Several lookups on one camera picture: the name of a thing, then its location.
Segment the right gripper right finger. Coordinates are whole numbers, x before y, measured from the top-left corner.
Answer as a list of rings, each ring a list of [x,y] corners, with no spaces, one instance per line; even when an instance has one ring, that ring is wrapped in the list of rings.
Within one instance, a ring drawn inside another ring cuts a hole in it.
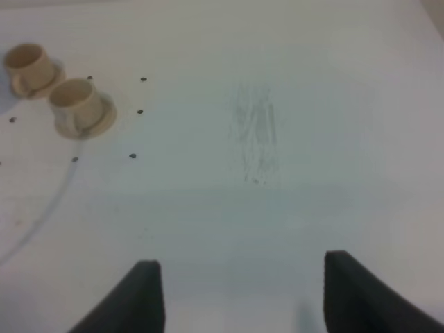
[[[325,254],[323,316],[328,332],[443,331],[344,250]]]

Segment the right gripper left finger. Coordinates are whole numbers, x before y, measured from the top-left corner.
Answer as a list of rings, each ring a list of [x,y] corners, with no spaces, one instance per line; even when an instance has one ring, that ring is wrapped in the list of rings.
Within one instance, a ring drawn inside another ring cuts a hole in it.
[[[160,263],[140,261],[72,332],[163,332],[166,310]]]

